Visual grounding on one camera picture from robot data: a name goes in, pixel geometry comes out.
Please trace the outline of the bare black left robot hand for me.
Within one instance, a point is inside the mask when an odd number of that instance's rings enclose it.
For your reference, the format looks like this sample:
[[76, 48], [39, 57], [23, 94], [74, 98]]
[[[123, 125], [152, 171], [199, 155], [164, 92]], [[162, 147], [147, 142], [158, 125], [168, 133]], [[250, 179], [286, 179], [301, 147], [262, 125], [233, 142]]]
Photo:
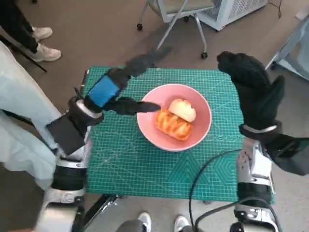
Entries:
[[170, 52], [171, 47], [149, 51], [130, 59], [122, 68], [108, 70], [84, 97], [85, 106], [95, 113], [114, 111], [119, 115], [135, 115], [160, 110], [160, 106], [156, 103], [135, 101], [130, 97], [119, 95], [127, 88], [132, 77], [142, 75]]

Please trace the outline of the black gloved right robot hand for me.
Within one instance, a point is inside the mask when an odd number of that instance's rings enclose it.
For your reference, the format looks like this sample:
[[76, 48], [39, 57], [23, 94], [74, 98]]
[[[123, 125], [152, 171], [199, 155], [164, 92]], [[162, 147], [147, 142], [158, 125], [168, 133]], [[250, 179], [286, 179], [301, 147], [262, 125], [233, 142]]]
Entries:
[[217, 61], [218, 69], [230, 76], [238, 92], [244, 125], [258, 131], [278, 126], [276, 116], [284, 96], [284, 77], [279, 75], [271, 82], [264, 65], [244, 53], [223, 51]]

